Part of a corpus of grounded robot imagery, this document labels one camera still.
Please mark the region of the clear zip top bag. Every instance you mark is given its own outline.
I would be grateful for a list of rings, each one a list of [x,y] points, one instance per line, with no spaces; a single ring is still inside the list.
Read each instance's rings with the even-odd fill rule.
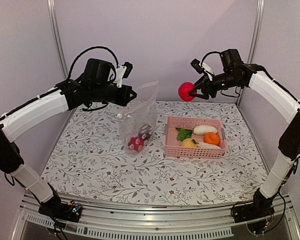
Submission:
[[[125,153],[131,158],[138,156],[153,138],[157,125],[156,99],[158,91],[158,81],[140,85],[135,90],[137,97],[128,103],[117,115],[119,137]],[[138,137],[139,129],[146,124],[154,128],[150,139],[144,141],[144,147],[139,152],[129,149],[128,143],[130,139]]]

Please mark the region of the aluminium corner post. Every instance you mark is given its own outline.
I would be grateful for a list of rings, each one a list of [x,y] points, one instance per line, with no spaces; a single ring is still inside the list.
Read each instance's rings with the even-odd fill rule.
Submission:
[[[252,64],[257,51],[258,41],[261,33],[263,15],[265,8],[265,0],[258,0],[255,11],[255,18],[252,30],[252,38],[250,41],[249,52],[247,56],[247,63]]]
[[[61,73],[63,76],[63,81],[68,82],[69,81],[69,77],[68,77],[69,71],[67,68],[65,53],[63,50],[63,46],[62,46],[55,1],[47,0],[46,3],[47,3],[48,16],[49,16],[49,21],[50,21],[50,26],[51,26],[51,31],[52,31],[52,37],[53,37],[53,41],[54,41],[54,45],[55,45],[55,49],[56,49],[56,54],[57,54],[60,70],[61,70]]]

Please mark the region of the right aluminium corner post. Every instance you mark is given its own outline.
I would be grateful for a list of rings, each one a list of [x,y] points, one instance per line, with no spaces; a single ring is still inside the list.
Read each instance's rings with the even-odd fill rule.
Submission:
[[[261,33],[263,15],[265,8],[265,0],[258,0],[255,11],[255,18],[252,30],[252,38],[250,41],[249,52],[247,56],[247,63],[252,64],[257,51],[258,41]]]

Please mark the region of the white oblong vegetable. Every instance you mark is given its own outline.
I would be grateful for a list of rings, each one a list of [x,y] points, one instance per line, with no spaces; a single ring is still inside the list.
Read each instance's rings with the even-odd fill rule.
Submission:
[[[201,149],[217,149],[217,150],[221,149],[218,145],[214,145],[206,142],[197,142],[196,145],[198,148]]]
[[[193,134],[198,136],[204,136],[207,133],[217,134],[218,130],[210,125],[198,125],[193,129]]]

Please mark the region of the yellow fruit with leaf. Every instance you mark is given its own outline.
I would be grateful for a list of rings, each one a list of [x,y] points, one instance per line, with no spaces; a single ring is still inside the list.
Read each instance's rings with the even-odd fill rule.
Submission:
[[[184,139],[182,142],[181,142],[181,147],[184,147],[184,148],[197,148],[197,142],[192,139],[192,138],[187,138],[187,139]]]

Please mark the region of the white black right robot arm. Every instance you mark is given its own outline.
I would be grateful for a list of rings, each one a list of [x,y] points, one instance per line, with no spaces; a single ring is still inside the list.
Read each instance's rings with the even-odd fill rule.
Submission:
[[[270,104],[285,122],[285,128],[278,139],[277,156],[265,181],[254,192],[252,203],[235,204],[231,209],[236,223],[264,218],[274,213],[273,200],[281,194],[282,187],[298,166],[300,100],[273,78],[264,66],[243,62],[237,49],[211,51],[204,57],[214,54],[220,58],[222,73],[214,73],[204,59],[191,61],[190,65],[201,77],[187,91],[190,97],[208,100],[223,90],[248,88]]]

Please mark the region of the orange crinkled fruit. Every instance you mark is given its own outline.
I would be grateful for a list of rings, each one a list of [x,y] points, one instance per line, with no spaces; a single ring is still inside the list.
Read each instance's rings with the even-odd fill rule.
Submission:
[[[204,135],[203,140],[205,143],[210,144],[210,145],[215,145],[219,146],[221,139],[220,137],[213,132],[208,132]]]

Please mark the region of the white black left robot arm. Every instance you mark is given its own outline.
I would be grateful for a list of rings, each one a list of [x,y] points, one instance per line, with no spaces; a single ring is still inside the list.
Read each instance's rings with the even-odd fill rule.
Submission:
[[[76,80],[67,78],[47,92],[0,115],[0,170],[34,195],[40,205],[40,214],[54,221],[77,223],[82,206],[73,201],[63,203],[54,188],[24,163],[15,141],[45,120],[81,105],[85,105],[86,112],[92,111],[92,103],[127,106],[137,97],[131,86],[122,83],[132,69],[129,62],[114,66],[108,61],[90,58]]]

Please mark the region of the dark maroon crinkled fruit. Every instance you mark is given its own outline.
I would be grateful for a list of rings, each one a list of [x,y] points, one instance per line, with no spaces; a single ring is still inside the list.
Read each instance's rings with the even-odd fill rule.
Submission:
[[[154,127],[149,124],[145,124],[139,129],[137,136],[141,138],[143,141],[147,141],[151,138],[153,132],[154,132]]]

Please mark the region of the white oblong vegetable rear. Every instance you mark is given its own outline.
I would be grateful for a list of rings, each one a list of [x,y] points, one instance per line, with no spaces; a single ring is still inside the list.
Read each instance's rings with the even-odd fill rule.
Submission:
[[[193,134],[198,136],[204,136],[207,133],[217,134],[218,130],[210,125],[198,125],[193,129]]]

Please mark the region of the aluminium front rail frame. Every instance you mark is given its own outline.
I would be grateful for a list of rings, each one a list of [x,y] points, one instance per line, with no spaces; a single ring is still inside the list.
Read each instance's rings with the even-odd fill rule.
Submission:
[[[261,219],[235,222],[232,203],[158,206],[111,202],[62,194],[82,204],[79,222],[62,221],[63,230],[38,212],[32,195],[23,196],[12,240],[300,240],[300,224],[288,195],[273,201],[269,232],[257,234]]]

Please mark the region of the red crinkled fruit front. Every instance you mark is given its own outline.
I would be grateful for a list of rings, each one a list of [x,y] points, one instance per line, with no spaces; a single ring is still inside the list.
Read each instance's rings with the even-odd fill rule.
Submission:
[[[189,92],[192,91],[195,88],[195,85],[191,82],[184,82],[180,85],[178,88],[178,95],[179,97],[185,101],[185,102],[190,102],[192,101],[195,97],[190,96]]]

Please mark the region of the red crinkled fruit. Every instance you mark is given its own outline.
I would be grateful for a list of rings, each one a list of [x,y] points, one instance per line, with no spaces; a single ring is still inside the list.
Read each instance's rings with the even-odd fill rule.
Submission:
[[[140,152],[144,147],[144,140],[141,137],[132,137],[128,143],[128,148]]]
[[[178,88],[178,95],[179,97],[185,101],[185,102],[190,102],[192,101],[195,97],[190,96],[189,92],[192,91],[195,88],[195,85],[191,82],[184,82],[180,85]]]

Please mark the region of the white oblong vegetable front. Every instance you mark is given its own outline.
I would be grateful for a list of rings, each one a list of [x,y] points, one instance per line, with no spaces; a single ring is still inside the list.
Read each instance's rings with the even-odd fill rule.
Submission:
[[[218,145],[214,145],[206,142],[197,142],[196,145],[198,148],[201,149],[217,149],[217,150],[221,149]]]

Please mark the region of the green leafy vegetable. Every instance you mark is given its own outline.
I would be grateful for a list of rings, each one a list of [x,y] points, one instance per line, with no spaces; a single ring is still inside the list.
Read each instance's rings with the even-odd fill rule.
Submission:
[[[191,129],[185,129],[185,128],[175,128],[177,130],[177,137],[176,139],[178,141],[184,141],[186,139],[191,139],[192,138],[192,134],[193,134],[193,130]]]

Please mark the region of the pink perforated plastic basket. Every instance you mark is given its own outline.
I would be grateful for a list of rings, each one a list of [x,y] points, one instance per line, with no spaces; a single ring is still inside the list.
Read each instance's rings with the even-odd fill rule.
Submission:
[[[210,126],[217,129],[220,138],[219,148],[187,147],[178,140],[178,129],[193,130],[197,126]],[[168,116],[163,138],[164,153],[170,157],[220,159],[226,152],[227,141],[222,122],[218,119]]]

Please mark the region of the left aluminium corner post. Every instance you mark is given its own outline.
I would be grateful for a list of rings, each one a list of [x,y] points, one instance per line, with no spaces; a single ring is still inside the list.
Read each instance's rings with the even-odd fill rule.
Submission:
[[[69,81],[69,77],[68,77],[69,71],[67,68],[65,53],[63,50],[63,46],[62,46],[55,1],[47,0],[46,3],[47,3],[48,16],[49,16],[49,21],[50,21],[50,26],[51,26],[51,31],[52,31],[52,37],[53,37],[53,41],[54,41],[54,45],[55,45],[55,49],[56,49],[56,54],[57,54],[60,70],[61,70],[61,73],[63,76],[63,81],[68,82]]]

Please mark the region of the floral patterned table mat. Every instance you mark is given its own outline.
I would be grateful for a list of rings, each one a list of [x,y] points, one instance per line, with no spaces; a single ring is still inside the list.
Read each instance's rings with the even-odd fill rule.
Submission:
[[[41,174],[59,193],[120,203],[207,205],[251,200],[267,171],[236,105],[159,101],[153,139],[129,157],[118,132],[119,107],[76,110]],[[227,149],[220,159],[164,152],[168,116],[220,120]]]

